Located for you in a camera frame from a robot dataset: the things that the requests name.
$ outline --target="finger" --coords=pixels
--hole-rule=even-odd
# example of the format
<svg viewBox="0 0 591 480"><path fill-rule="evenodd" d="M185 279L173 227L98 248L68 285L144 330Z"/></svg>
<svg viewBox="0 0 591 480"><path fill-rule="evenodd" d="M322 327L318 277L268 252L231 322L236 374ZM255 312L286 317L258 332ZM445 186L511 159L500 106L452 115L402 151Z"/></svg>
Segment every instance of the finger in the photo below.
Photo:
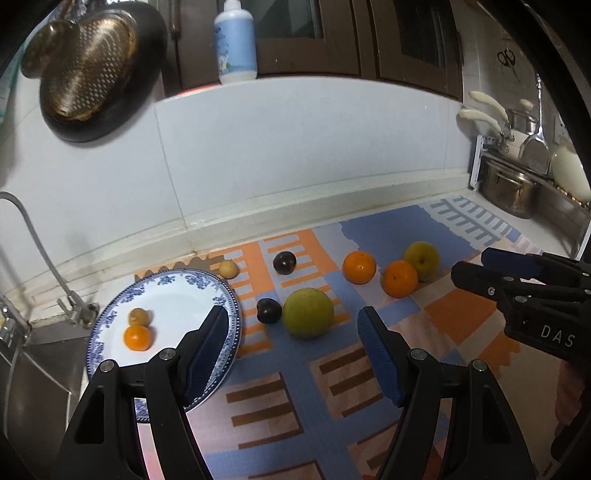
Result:
<svg viewBox="0 0 591 480"><path fill-rule="evenodd" d="M561 362L558 371L557 391L562 390L570 397L580 398L585 389L583 377L567 362Z"/></svg>
<svg viewBox="0 0 591 480"><path fill-rule="evenodd" d="M578 398L573 398L566 394L564 391L558 390L556 395L556 405L554 407L554 413L556 419L562 425L570 425L574 418L581 411L582 402Z"/></svg>

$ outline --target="bottle label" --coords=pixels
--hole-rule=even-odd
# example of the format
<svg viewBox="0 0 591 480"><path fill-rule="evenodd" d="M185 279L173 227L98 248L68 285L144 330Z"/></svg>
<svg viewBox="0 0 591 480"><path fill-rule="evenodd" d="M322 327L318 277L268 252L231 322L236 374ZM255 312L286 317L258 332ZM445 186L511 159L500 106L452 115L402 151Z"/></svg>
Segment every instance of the bottle label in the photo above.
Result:
<svg viewBox="0 0 591 480"><path fill-rule="evenodd" d="M217 72L256 71L255 26L247 18L229 18L216 25Z"/></svg>

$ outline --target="cabinet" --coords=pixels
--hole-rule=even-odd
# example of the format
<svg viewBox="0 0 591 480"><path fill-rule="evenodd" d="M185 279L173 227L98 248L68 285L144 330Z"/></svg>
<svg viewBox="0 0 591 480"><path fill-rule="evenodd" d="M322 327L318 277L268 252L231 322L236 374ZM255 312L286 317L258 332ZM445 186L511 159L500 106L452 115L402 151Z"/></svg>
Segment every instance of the cabinet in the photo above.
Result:
<svg viewBox="0 0 591 480"><path fill-rule="evenodd" d="M169 7L160 1L164 18ZM449 0L242 0L242 8L255 20L261 77L341 75L462 97ZM180 0L178 62L171 40L163 70L167 95L182 90L179 71L183 89L217 82L213 20L222 9L223 0Z"/></svg>
<svg viewBox="0 0 591 480"><path fill-rule="evenodd" d="M377 76L462 97L456 24L448 0L370 0Z"/></svg>

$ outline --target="dark purple plum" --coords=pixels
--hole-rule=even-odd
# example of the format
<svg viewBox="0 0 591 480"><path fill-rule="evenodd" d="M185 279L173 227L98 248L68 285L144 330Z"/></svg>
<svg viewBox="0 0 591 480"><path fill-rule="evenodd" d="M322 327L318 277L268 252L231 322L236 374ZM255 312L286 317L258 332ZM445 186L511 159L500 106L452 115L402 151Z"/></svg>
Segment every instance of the dark purple plum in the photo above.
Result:
<svg viewBox="0 0 591 480"><path fill-rule="evenodd" d="M281 275L289 275L296 267L296 256L291 252L280 252L273 259L273 268Z"/></svg>
<svg viewBox="0 0 591 480"><path fill-rule="evenodd" d="M256 304L256 318L261 323L277 323L281 318L281 313L281 305L276 300L260 299Z"/></svg>

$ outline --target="stainless steel pot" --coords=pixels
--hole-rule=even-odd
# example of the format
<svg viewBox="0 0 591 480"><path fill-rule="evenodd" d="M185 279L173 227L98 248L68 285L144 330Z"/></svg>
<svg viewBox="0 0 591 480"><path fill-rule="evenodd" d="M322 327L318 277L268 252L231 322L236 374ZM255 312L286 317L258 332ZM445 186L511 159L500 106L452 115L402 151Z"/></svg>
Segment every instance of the stainless steel pot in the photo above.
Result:
<svg viewBox="0 0 591 480"><path fill-rule="evenodd" d="M533 135L538 131L538 120L526 112L507 109L507 117L512 129L526 135Z"/></svg>
<svg viewBox="0 0 591 480"><path fill-rule="evenodd" d="M539 185L527 175L490 158L485 160L482 193L500 209L520 218L531 218L537 205Z"/></svg>

